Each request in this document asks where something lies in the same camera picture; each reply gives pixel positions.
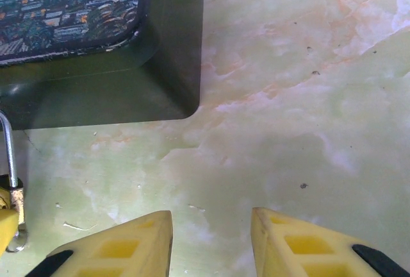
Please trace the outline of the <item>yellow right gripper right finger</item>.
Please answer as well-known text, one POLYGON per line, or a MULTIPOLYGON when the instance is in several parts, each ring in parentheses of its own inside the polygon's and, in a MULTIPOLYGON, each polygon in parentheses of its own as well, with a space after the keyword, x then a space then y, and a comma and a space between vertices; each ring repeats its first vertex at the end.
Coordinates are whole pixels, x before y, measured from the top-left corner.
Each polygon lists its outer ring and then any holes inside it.
POLYGON ((250 235, 257 277, 410 277, 365 241, 268 208, 252 209, 250 235))

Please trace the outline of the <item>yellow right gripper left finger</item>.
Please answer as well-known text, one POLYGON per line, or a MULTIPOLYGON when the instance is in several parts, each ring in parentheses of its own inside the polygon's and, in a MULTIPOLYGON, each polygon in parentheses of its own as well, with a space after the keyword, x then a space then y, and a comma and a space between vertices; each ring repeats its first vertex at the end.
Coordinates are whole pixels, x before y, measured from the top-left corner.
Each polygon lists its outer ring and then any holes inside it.
POLYGON ((25 277, 169 277, 172 243, 161 210, 59 246, 25 277))

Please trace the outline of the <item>starry night tin box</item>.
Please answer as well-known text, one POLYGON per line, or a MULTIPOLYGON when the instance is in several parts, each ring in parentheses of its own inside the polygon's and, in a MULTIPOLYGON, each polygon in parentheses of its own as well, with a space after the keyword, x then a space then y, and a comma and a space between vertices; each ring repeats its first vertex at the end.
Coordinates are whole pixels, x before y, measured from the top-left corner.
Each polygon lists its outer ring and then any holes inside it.
POLYGON ((184 119, 204 0, 0 0, 0 120, 15 130, 184 119))

